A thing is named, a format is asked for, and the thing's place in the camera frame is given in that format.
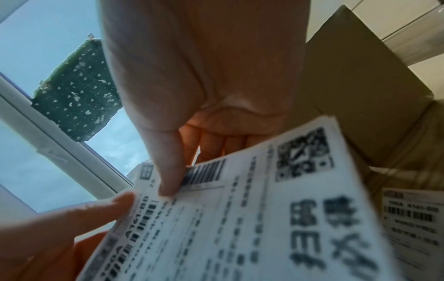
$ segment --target person's left hand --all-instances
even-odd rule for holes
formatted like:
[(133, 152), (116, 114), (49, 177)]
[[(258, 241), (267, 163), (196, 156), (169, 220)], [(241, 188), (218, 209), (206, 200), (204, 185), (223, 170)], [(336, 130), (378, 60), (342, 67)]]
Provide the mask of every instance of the person's left hand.
[(105, 232), (74, 238), (114, 221), (134, 201), (133, 192), (68, 207), (30, 220), (0, 225), (0, 280), (75, 280)]

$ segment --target green patterned fabric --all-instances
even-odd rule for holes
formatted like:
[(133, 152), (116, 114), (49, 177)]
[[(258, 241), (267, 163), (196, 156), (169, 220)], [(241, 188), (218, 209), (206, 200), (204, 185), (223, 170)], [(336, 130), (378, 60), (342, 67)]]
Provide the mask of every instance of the green patterned fabric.
[(122, 108), (102, 41), (87, 40), (35, 91), (32, 107), (77, 142), (89, 140)]

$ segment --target sky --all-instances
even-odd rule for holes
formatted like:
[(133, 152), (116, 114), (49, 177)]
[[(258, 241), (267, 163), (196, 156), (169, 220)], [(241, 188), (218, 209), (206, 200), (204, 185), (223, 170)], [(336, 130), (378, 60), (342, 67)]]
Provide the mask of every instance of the sky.
[[(0, 24), (0, 72), (32, 97), (89, 33), (101, 38), (95, 2), (27, 1)], [(0, 184), (35, 211), (95, 200), (1, 120), (0, 140)], [(149, 158), (124, 109), (86, 144), (124, 175)]]

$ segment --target hand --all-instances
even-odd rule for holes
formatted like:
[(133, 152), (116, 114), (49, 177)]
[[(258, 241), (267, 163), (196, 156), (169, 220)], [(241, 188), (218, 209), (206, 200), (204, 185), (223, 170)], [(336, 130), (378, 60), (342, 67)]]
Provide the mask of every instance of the hand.
[(302, 69), (309, 0), (100, 0), (105, 54), (160, 177), (279, 132)]
[(74, 243), (74, 238), (118, 219), (134, 201), (125, 192), (102, 200), (0, 225), (0, 279), (75, 280), (105, 233)]

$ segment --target white paper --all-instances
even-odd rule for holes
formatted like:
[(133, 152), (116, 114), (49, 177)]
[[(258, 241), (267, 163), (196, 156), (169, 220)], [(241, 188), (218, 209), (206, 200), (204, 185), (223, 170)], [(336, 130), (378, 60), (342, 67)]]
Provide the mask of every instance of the white paper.
[(158, 186), (144, 164), (78, 281), (398, 280), (332, 118), (190, 167), (173, 199)]
[(403, 276), (412, 281), (444, 277), (444, 193), (383, 190), (383, 223)]

